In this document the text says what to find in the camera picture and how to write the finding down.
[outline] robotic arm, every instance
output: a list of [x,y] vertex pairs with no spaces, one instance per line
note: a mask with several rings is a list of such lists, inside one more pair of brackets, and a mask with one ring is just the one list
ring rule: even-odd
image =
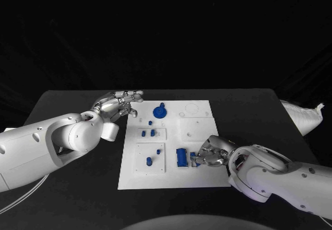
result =
[[48,175],[99,145],[114,141],[117,119],[138,111],[130,102],[143,102],[143,91],[107,93],[90,111],[67,114],[0,133],[0,192]]
[[191,159],[213,167],[229,165],[230,184],[259,202],[279,195],[299,210],[332,219],[332,168],[292,162],[263,146],[237,146],[210,136]]

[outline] white board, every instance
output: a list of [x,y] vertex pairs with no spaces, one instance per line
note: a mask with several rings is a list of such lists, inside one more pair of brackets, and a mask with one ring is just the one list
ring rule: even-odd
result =
[[[162,119],[155,118],[153,109],[165,103],[168,111],[166,117]],[[156,189],[156,188],[194,188],[194,187],[230,187],[229,173],[226,166],[200,167],[191,166],[191,152],[198,152],[207,138],[211,134],[218,135],[216,120],[208,101],[145,101],[143,103],[133,103],[133,109],[138,110],[139,116],[133,118],[129,116],[123,161],[119,178],[119,189]],[[205,124],[200,129],[190,127],[192,122]],[[149,130],[165,129],[165,139],[159,140],[158,137],[151,137]],[[142,130],[146,130],[148,139],[142,139]],[[191,139],[182,141],[182,133],[191,131],[195,141]],[[139,148],[140,144],[148,144],[146,147]],[[152,169],[146,165],[148,153],[155,154],[156,146],[164,145],[164,155],[155,158]],[[178,167],[177,149],[187,149],[188,167]],[[146,150],[142,159],[136,157],[136,151]],[[165,168],[162,170],[162,159],[165,159]]]

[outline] white panel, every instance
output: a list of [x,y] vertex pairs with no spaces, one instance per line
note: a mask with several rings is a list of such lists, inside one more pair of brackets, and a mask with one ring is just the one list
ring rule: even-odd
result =
[[[155,136],[151,136],[151,131],[155,129]],[[138,129],[138,141],[161,141],[166,140],[165,128],[140,128]]]
[[214,118],[182,118],[182,141],[205,142],[211,135],[218,135]]
[[[166,117],[155,118],[153,109],[165,103],[168,111]],[[194,188],[194,187],[230,187],[229,173],[226,166],[208,167],[201,165],[191,167],[191,152],[198,152],[204,141],[184,142],[181,136],[181,120],[185,118],[213,118],[213,111],[208,101],[145,101],[133,103],[133,109],[138,110],[138,118],[129,116],[123,161],[119,178],[119,189],[153,189],[153,188]],[[136,166],[136,145],[146,143],[142,139],[142,130],[139,129],[166,129],[165,143],[165,173],[139,174],[133,172]],[[217,127],[203,127],[203,131],[213,129],[218,135]],[[178,167],[177,149],[187,149],[188,167]]]
[[[152,158],[152,166],[148,166],[148,157]],[[133,172],[142,175],[165,173],[164,143],[140,143],[136,145]]]

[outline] robotic hand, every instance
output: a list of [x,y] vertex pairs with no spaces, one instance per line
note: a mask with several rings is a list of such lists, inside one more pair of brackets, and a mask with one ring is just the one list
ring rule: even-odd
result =
[[191,160],[213,167],[227,165],[229,182],[259,202],[275,193],[299,210],[332,219],[332,168],[293,162],[269,148],[237,146],[210,136]]
[[0,192],[18,188],[84,156],[100,138],[114,141],[117,119],[138,111],[143,91],[107,93],[90,111],[67,114],[0,133]]

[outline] blue disc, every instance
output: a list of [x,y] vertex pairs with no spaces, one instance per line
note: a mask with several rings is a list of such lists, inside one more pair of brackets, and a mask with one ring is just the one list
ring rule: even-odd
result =
[[153,109],[153,116],[159,119],[165,118],[168,111],[165,109],[165,104],[161,103],[161,106]]

